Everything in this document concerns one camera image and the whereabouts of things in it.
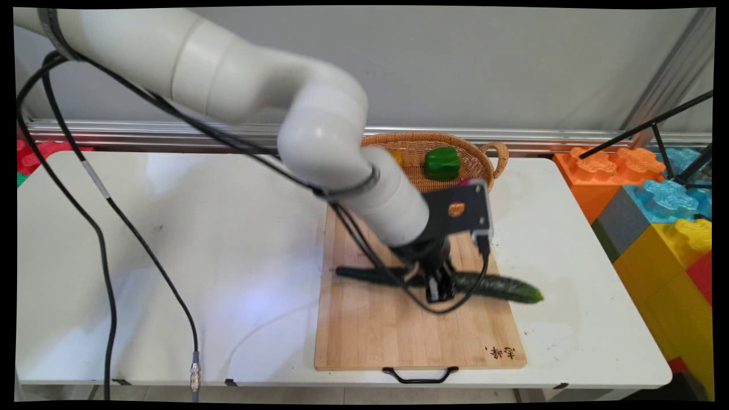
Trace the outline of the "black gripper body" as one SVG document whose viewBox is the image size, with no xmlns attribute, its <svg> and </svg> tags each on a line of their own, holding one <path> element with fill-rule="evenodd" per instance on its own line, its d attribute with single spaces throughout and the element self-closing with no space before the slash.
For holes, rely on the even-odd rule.
<svg viewBox="0 0 729 410">
<path fill-rule="evenodd" d="M 454 267 L 450 259 L 450 241 L 447 236 L 436 237 L 419 243 L 393 247 L 391 252 L 403 262 L 407 272 L 404 281 L 417 276 L 433 275 L 437 281 L 452 278 Z"/>
</svg>

